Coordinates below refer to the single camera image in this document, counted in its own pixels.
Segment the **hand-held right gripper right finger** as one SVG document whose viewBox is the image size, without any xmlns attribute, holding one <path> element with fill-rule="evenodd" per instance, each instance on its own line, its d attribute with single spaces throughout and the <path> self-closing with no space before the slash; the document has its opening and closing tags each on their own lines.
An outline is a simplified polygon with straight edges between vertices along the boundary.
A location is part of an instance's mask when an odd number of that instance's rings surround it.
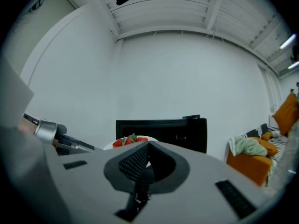
<svg viewBox="0 0 299 224">
<path fill-rule="evenodd" d="M 273 198 L 250 179 L 207 154 L 159 142 L 189 164 L 186 180 L 173 192 L 154 194 L 150 224 L 271 224 L 281 196 Z"/>
</svg>

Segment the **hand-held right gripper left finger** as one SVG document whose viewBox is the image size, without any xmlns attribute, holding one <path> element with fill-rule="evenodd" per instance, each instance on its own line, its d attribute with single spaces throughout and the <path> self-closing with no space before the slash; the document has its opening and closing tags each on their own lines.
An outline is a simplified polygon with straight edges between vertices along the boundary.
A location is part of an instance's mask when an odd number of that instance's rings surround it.
<svg viewBox="0 0 299 224">
<path fill-rule="evenodd" d="M 3 167 L 21 211 L 47 224 L 131 224 L 129 193 L 114 190 L 99 152 L 59 156 L 50 145 L 8 142 Z"/>
</svg>

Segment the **orange cushion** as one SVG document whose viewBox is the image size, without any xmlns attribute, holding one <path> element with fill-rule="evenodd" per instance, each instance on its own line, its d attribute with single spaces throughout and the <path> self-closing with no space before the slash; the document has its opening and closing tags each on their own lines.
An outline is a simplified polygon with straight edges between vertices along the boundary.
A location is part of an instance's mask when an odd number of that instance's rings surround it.
<svg viewBox="0 0 299 224">
<path fill-rule="evenodd" d="M 286 136 L 299 119 L 298 100 L 293 92 L 288 95 L 272 117 L 276 121 L 281 135 Z"/>
<path fill-rule="evenodd" d="M 268 156 L 272 157 L 278 153 L 278 148 L 274 144 L 269 143 L 268 141 L 265 141 L 257 137 L 250 137 L 250 138 L 256 139 L 258 143 L 267 150 Z"/>
</svg>

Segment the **white round plate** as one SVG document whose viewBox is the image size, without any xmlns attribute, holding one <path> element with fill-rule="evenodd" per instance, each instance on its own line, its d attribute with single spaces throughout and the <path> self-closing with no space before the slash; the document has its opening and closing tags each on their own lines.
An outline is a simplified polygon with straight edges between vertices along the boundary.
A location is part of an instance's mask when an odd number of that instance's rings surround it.
<svg viewBox="0 0 299 224">
<path fill-rule="evenodd" d="M 145 138 L 148 138 L 149 141 L 158 141 L 157 139 L 153 138 L 153 137 L 150 137 L 150 136 L 144 136 L 144 135 L 137 135 L 137 137 L 145 137 Z M 108 149 L 112 149 L 113 148 L 113 143 L 115 141 L 109 143 L 108 145 L 106 145 L 103 149 L 104 150 L 108 150 Z"/>
</svg>

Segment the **black white striped cover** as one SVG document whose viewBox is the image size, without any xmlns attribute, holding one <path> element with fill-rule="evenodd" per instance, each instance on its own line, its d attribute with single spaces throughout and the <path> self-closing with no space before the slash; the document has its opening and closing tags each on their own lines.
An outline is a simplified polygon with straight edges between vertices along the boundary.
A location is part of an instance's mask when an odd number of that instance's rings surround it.
<svg viewBox="0 0 299 224">
<path fill-rule="evenodd" d="M 268 127 L 266 123 L 260 125 L 256 129 L 242 134 L 241 136 L 244 138 L 257 137 L 274 144 L 278 148 L 278 153 L 272 157 L 269 157 L 276 162 L 281 159 L 282 154 L 285 150 L 286 143 L 288 141 L 285 136 L 280 134 L 280 131 L 276 127 Z"/>
</svg>

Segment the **person's left hand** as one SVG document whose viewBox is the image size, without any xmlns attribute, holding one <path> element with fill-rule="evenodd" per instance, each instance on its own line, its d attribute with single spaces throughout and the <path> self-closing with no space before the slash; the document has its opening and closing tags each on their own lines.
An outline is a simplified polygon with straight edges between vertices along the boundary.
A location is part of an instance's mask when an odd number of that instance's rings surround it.
<svg viewBox="0 0 299 224">
<path fill-rule="evenodd" d="M 22 118 L 18 125 L 18 130 L 26 134 L 34 135 L 36 129 L 37 125 L 27 120 L 26 118 Z"/>
</svg>

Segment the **orange sofa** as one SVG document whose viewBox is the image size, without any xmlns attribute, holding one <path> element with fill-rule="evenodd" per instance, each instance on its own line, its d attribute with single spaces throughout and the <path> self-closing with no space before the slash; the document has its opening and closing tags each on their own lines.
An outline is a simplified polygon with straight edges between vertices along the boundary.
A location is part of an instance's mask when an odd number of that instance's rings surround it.
<svg viewBox="0 0 299 224">
<path fill-rule="evenodd" d="M 266 156 L 249 156 L 239 154 L 234 157 L 228 144 L 228 157 L 226 163 L 252 180 L 258 186 L 264 186 L 270 183 L 278 186 L 278 181 L 286 179 L 286 169 L 296 169 L 299 163 L 299 121 L 291 128 L 285 136 L 288 141 L 281 159 L 276 162 L 268 155 Z"/>
</svg>

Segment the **light green blanket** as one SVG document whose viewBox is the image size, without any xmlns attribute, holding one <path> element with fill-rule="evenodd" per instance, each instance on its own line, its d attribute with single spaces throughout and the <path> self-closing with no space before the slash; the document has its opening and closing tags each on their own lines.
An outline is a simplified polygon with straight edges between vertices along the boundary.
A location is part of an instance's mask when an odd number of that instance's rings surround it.
<svg viewBox="0 0 299 224">
<path fill-rule="evenodd" d="M 228 140 L 229 148 L 234 157 L 239 154 L 249 156 L 266 156 L 267 150 L 254 138 L 244 138 L 242 136 L 232 137 Z"/>
</svg>

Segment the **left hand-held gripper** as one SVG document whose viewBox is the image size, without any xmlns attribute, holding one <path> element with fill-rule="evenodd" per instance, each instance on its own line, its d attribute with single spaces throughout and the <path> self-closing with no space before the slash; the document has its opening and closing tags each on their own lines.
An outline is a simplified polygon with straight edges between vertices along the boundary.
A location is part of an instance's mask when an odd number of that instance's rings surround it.
<svg viewBox="0 0 299 224">
<path fill-rule="evenodd" d="M 57 146 L 59 156 L 95 151 L 94 146 L 65 134 L 65 126 L 35 118 L 25 113 L 33 96 L 34 93 L 23 82 L 9 62 L 0 56 L 0 127 L 19 131 L 18 125 L 21 119 L 26 118 L 37 125 L 35 134 L 29 135 L 37 137 L 43 143 Z M 61 134 L 63 134 L 62 144 L 58 141 Z"/>
</svg>

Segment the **black mini fridge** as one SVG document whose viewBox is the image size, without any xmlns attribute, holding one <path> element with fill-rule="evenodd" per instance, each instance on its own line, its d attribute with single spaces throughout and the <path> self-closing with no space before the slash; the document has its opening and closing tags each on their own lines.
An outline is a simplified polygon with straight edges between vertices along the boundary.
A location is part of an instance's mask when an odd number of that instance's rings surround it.
<svg viewBox="0 0 299 224">
<path fill-rule="evenodd" d="M 181 119 L 116 120 L 115 127 L 116 139 L 134 133 L 193 151 L 207 152 L 207 119 L 200 115 Z"/>
</svg>

